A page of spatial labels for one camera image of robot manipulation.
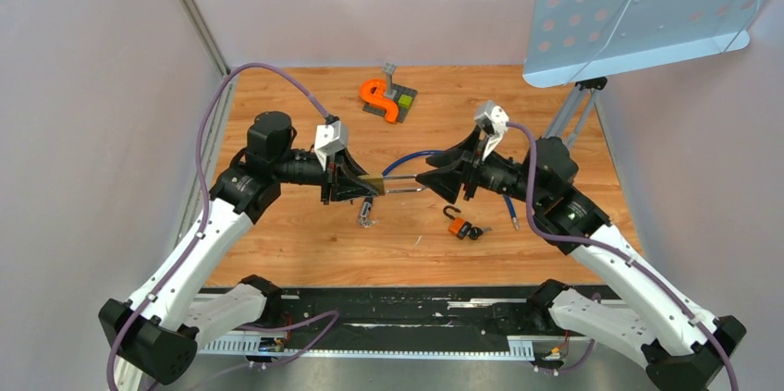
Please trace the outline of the large brass padlock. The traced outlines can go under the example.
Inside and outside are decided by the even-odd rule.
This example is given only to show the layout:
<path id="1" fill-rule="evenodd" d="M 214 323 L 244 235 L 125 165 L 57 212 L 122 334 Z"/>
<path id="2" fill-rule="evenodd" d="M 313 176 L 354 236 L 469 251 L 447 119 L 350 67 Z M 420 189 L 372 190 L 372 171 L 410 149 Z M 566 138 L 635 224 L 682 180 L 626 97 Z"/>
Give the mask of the large brass padlock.
<path id="1" fill-rule="evenodd" d="M 373 186 L 377 191 L 377 196 L 415 193 L 426 190 L 423 184 L 416 181 L 415 175 L 362 175 L 359 176 L 359 180 Z M 396 182 L 399 181 L 411 181 L 413 185 L 400 188 L 396 185 Z"/>

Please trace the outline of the orange small padlock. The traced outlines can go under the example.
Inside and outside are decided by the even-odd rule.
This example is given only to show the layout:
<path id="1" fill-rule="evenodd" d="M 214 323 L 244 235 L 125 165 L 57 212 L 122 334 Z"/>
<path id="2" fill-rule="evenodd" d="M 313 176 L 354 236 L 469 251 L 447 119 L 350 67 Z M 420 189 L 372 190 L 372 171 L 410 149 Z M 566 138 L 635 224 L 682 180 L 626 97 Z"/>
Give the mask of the orange small padlock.
<path id="1" fill-rule="evenodd" d="M 448 232 L 458 239 L 465 239 L 468 237 L 472 229 L 472 223 L 468 222 L 461 216 L 461 210 L 452 205 L 446 205 L 443 214 L 450 220 Z"/>

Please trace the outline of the black key bunch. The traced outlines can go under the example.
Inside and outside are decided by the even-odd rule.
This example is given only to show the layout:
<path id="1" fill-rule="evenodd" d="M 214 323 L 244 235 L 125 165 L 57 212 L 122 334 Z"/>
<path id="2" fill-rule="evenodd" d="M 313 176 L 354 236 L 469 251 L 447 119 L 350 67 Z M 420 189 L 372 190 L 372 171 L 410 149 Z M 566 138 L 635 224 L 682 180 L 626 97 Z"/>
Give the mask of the black key bunch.
<path id="1" fill-rule="evenodd" d="M 491 227 L 478 227 L 478 226 L 472 226 L 472 227 L 471 227 L 471 228 L 468 230 L 468 232 L 467 232 L 466 236 L 467 236 L 467 238 L 469 238 L 470 240 L 477 240 L 477 239 L 478 239 L 478 238 L 480 238 L 482 235 L 484 235 L 484 234 L 486 234 L 487 232 L 490 232 L 490 231 L 492 231 L 492 228 L 491 228 Z"/>

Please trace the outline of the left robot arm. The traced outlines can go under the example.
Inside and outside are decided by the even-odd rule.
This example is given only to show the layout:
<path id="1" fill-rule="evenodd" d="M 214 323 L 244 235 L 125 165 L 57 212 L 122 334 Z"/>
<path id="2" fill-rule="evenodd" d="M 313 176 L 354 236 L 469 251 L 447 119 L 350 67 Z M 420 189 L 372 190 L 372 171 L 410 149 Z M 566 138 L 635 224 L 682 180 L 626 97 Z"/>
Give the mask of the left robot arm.
<path id="1" fill-rule="evenodd" d="M 316 186 L 325 203 L 378 194 L 349 154 L 348 129 L 336 116 L 317 127 L 309 150 L 294 147 L 296 135 L 289 115 L 259 114 L 174 251 L 128 299 L 104 304 L 99 320 L 111 347 L 111 389 L 134 390 L 146 377 L 169 385 L 220 336 L 244 324 L 271 329 L 281 322 L 281 291 L 258 275 L 216 299 L 194 300 L 227 252 L 280 197 L 283 184 Z"/>

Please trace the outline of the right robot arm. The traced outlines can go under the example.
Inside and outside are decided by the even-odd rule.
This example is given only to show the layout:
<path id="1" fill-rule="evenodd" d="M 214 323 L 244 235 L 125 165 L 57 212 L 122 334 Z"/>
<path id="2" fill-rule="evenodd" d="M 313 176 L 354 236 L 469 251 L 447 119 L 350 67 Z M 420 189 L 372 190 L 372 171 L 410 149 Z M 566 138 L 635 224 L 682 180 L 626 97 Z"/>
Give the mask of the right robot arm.
<path id="1" fill-rule="evenodd" d="M 540 333 L 557 327 L 588 336 L 643 368 L 660 390 L 706 390 L 720 372 L 739 381 L 731 356 L 745 336 L 734 316 L 718 317 L 678 291 L 623 237 L 608 215 L 573 183 L 578 166 L 562 139 L 531 139 L 517 162 L 493 151 L 476 128 L 432 155 L 417 181 L 447 202 L 478 189 L 520 200 L 531 230 L 598 275 L 625 311 L 545 281 L 530 299 L 528 320 Z"/>

